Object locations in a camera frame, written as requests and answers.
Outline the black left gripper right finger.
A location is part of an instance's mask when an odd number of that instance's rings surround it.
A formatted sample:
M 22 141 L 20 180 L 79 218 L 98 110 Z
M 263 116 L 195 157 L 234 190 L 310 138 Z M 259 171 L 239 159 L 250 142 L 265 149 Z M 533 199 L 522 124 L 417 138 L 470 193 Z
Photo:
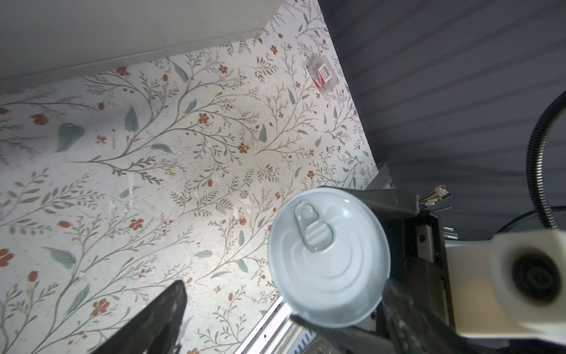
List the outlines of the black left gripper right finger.
M 397 353 L 479 353 L 396 280 L 386 281 L 382 299 L 386 327 Z

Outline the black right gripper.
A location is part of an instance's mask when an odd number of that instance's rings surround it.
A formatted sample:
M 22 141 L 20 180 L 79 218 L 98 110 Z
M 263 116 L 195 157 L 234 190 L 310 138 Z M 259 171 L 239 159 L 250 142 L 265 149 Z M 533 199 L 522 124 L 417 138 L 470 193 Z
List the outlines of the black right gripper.
M 354 190 L 333 187 L 360 199 L 383 226 L 391 256 L 390 277 L 424 308 L 455 328 L 445 238 L 439 218 L 419 212 L 419 196 L 409 189 Z M 341 353 L 393 353 L 389 339 L 357 327 L 326 328 L 293 314 L 290 320 L 325 338 Z

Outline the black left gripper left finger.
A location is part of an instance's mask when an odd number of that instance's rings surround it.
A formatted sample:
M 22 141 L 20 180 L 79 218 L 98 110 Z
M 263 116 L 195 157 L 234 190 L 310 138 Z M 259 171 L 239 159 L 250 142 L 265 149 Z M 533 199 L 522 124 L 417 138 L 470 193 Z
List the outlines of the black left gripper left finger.
M 95 353 L 179 353 L 178 336 L 187 306 L 184 283 L 176 280 Z

